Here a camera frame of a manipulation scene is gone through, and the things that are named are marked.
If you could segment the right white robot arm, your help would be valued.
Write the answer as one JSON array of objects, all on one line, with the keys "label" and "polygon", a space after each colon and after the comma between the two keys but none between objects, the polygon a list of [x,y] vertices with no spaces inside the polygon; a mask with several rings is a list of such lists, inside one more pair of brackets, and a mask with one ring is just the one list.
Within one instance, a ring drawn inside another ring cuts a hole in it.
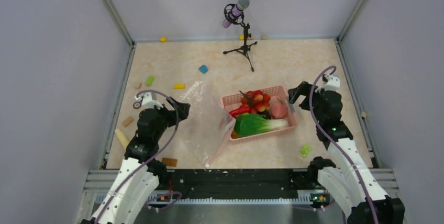
[{"label": "right white robot arm", "polygon": [[342,121],[342,96],[306,81],[288,91],[288,102],[315,118],[316,135],[331,159],[315,157],[307,169],[307,182],[324,187],[340,206],[345,223],[403,223],[405,207],[377,182],[361,157],[353,135]]}]

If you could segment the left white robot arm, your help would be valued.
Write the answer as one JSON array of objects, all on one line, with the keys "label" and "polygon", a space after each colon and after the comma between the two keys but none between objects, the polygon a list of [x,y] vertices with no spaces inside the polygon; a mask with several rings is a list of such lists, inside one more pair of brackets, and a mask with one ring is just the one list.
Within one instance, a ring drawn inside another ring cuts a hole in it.
[{"label": "left white robot arm", "polygon": [[166,100],[171,110],[153,99],[151,93],[137,99],[143,110],[117,177],[97,210],[82,223],[134,223],[151,193],[166,186],[167,166],[156,160],[163,151],[159,141],[170,127],[174,129],[172,135],[176,134],[179,123],[187,119],[191,107],[170,96]]}]

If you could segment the red chili pepper toy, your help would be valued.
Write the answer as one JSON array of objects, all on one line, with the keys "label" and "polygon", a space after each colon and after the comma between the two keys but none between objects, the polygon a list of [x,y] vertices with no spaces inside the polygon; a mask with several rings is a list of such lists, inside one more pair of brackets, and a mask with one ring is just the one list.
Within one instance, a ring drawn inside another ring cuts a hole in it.
[{"label": "red chili pepper toy", "polygon": [[238,115],[244,114],[244,113],[248,113],[250,111],[250,107],[245,105],[245,106],[240,106],[237,109],[234,109],[232,111],[229,112],[229,115],[231,115],[232,117],[236,118]]}]

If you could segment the green bok choy toy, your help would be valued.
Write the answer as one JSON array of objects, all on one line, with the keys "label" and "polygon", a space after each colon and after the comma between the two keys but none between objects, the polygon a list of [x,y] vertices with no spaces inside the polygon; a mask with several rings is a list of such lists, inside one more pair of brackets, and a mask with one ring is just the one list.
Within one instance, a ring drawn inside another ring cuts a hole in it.
[{"label": "green bok choy toy", "polygon": [[258,114],[248,114],[236,119],[234,132],[238,138],[242,138],[284,129],[288,126],[289,123],[285,119],[265,119]]}]

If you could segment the clear zip top bag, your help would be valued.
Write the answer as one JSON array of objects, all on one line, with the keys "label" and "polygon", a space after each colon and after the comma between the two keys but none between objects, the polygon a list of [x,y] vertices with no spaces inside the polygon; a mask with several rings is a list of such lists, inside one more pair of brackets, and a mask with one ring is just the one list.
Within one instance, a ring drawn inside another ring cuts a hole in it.
[{"label": "clear zip top bag", "polygon": [[196,81],[180,96],[179,102],[191,106],[187,119],[180,122],[177,137],[207,169],[226,147],[235,120],[204,81]]}]

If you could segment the red lychee bunch toy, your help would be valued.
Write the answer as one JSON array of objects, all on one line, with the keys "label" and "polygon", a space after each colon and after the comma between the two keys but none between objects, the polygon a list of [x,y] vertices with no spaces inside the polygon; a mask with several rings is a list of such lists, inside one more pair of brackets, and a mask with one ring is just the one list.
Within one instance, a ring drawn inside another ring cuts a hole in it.
[{"label": "red lychee bunch toy", "polygon": [[271,96],[261,90],[248,91],[246,93],[240,91],[242,95],[240,106],[246,108],[250,114],[258,114],[268,112],[270,109]]}]

